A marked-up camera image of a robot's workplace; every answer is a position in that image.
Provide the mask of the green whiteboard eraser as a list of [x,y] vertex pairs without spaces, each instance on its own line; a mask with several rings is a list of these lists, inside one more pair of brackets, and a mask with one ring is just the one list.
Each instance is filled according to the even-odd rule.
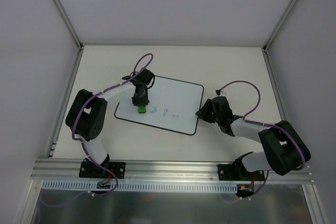
[[142,114],[146,112],[146,106],[145,105],[139,105],[138,106],[138,113]]

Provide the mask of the white whiteboard black frame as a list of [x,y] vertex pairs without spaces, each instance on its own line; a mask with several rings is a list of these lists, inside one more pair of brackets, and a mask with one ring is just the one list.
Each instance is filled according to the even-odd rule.
[[201,84],[155,77],[148,91],[149,104],[145,113],[130,102],[120,102],[114,112],[117,119],[143,124],[185,135],[197,130],[196,112],[201,108],[204,87]]

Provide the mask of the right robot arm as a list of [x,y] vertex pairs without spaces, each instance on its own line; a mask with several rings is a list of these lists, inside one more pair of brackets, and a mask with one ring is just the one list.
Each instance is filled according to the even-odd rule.
[[238,158],[223,173],[248,180],[258,171],[274,171],[283,176],[305,167],[311,153],[292,125],[282,120],[276,124],[252,122],[235,115],[226,97],[208,99],[196,116],[216,123],[221,132],[232,137],[243,137],[262,145],[263,151],[249,152]]

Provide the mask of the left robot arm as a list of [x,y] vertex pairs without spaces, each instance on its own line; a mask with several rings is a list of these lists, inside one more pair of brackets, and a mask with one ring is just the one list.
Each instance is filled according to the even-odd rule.
[[80,142],[91,171],[97,177],[104,177],[109,172],[109,155],[104,149],[99,135],[103,129],[108,102],[131,101],[138,113],[146,112],[149,104],[148,89],[152,88],[155,75],[147,69],[133,72],[121,81],[96,94],[82,89],[78,91],[66,116],[66,125],[71,129],[73,140]]

